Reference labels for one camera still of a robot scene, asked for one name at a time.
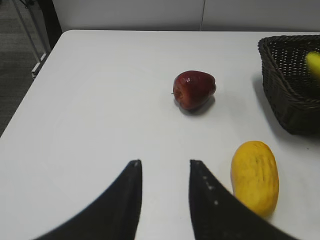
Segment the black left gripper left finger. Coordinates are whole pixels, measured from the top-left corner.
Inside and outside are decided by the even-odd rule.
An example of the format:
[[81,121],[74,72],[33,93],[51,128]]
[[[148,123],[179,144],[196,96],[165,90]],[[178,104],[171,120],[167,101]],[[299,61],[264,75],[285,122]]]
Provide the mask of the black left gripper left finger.
[[142,162],[131,160],[90,205],[41,240],[133,240],[142,207]]

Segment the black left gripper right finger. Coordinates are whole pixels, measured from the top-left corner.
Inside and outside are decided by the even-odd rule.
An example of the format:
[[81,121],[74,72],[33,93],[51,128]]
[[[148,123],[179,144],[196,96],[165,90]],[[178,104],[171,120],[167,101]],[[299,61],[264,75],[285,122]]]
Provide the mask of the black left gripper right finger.
[[190,160],[189,211],[197,240],[291,240],[239,202],[201,160]]

